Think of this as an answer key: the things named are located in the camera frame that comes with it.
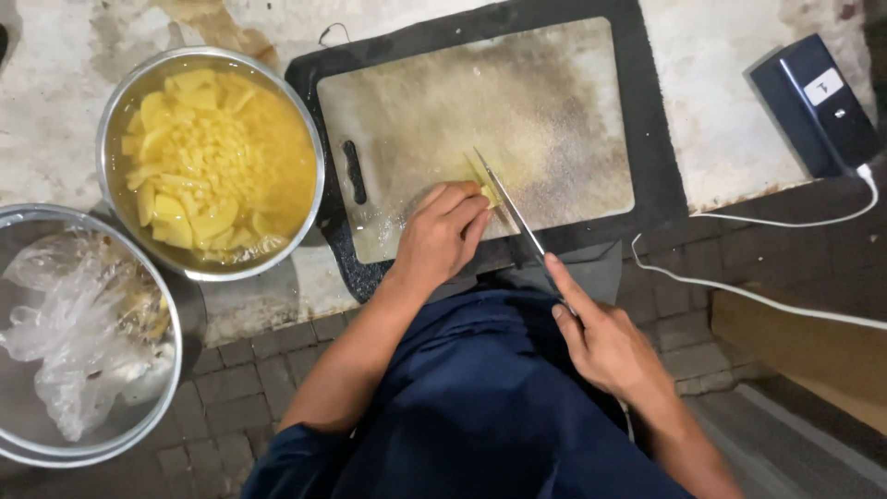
hand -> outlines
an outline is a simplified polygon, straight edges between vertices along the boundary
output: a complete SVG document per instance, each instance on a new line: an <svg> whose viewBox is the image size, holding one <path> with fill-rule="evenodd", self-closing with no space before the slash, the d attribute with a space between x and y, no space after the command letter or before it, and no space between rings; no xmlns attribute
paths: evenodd
<svg viewBox="0 0 887 499"><path fill-rule="evenodd" d="M654 405L676 400L674 381L628 314L594 303L555 255L546 253L546 267L578 315L575 317L564 305L552 309L579 375L641 413L644 408L655 410Z"/></svg>
<svg viewBox="0 0 887 499"><path fill-rule="evenodd" d="M474 181L435 186L406 221L386 279L427 298L475 255L490 220L490 200Z"/></svg>

sleeve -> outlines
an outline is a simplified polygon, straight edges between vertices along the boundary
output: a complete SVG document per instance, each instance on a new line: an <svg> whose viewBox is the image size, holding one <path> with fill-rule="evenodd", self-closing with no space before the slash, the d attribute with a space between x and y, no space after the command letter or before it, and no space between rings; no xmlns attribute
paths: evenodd
<svg viewBox="0 0 887 499"><path fill-rule="evenodd" d="M347 434L296 424L274 436L240 491L241 499L329 497L352 452Z"/></svg>

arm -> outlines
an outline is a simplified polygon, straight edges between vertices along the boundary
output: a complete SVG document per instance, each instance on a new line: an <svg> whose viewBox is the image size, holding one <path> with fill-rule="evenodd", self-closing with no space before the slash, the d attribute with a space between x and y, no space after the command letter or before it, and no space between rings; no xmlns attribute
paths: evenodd
<svg viewBox="0 0 887 499"><path fill-rule="evenodd" d="M655 460L688 492L701 499L741 498L717 449L625 311L595 304L551 253L546 254L546 267L578 316L563 305L552 310L579 374L638 411L650 429Z"/></svg>
<svg viewBox="0 0 887 499"><path fill-rule="evenodd" d="M308 373L278 432L298 423L319 432L354 429L419 309L474 256L490 219L490 201L480 193L475 182L450 182L419 203L395 263L364 310Z"/></svg>

finger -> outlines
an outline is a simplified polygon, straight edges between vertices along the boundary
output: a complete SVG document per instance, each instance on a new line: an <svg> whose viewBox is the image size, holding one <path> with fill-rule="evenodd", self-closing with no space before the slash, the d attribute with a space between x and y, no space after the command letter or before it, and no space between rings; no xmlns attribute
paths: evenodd
<svg viewBox="0 0 887 499"><path fill-rule="evenodd" d="M473 180L448 182L447 187L439 196L437 196L437 199L428 205L428 209L434 211L434 213L437 213L438 215L446 215L459 206L459 203L466 198L480 193L481 187Z"/></svg>
<svg viewBox="0 0 887 499"><path fill-rule="evenodd" d="M432 188L431 191L428 192L428 194L426 194L424 198L422 198L422 201L420 201L419 204L416 205L416 211L419 211L434 202L434 200L441 195L447 185L448 184L446 182L442 182L434 186L434 188Z"/></svg>
<svg viewBox="0 0 887 499"><path fill-rule="evenodd" d="M481 211L486 210L488 206L490 206L490 200L485 196L471 196L459 203L459 206L453 208L452 211L446 215L446 218L447 221L453 224L453 226L461 232L465 226L477 218L477 216L481 214Z"/></svg>
<svg viewBox="0 0 887 499"><path fill-rule="evenodd" d="M481 236L483 236L483 230L487 228L487 224L490 222L490 211L482 210L474 220L468 224L468 227L465 229L465 244L462 245L462 254L459 258L459 261L462 265L471 261L471 258L475 257L475 251L477 251L477 245L481 242Z"/></svg>
<svg viewBox="0 0 887 499"><path fill-rule="evenodd" d="M576 320L576 317L567 309L567 307L558 304L552 307L552 316L557 322L558 329L561 330L564 341L567 342L567 349L570 355L578 355L587 349L585 344L585 334L583 328Z"/></svg>
<svg viewBox="0 0 887 499"><path fill-rule="evenodd" d="M586 327L607 318L607 315L585 294L576 281L573 281L573 276L569 274L567 267L553 253L546 253L546 268L552 275L557 289L567 300L567 303L573 307Z"/></svg>

plastic bag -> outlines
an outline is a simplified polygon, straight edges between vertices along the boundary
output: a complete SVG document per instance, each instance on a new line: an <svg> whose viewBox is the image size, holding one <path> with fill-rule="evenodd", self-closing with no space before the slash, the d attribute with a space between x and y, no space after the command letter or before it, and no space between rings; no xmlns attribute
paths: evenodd
<svg viewBox="0 0 887 499"><path fill-rule="evenodd" d="M175 357L162 341L169 310L123 246L68 228L23 249L4 278L44 293L12 309L0 345L15 360L43 359L35 390L66 440L105 422L119 396L135 405L160 394Z"/></svg>

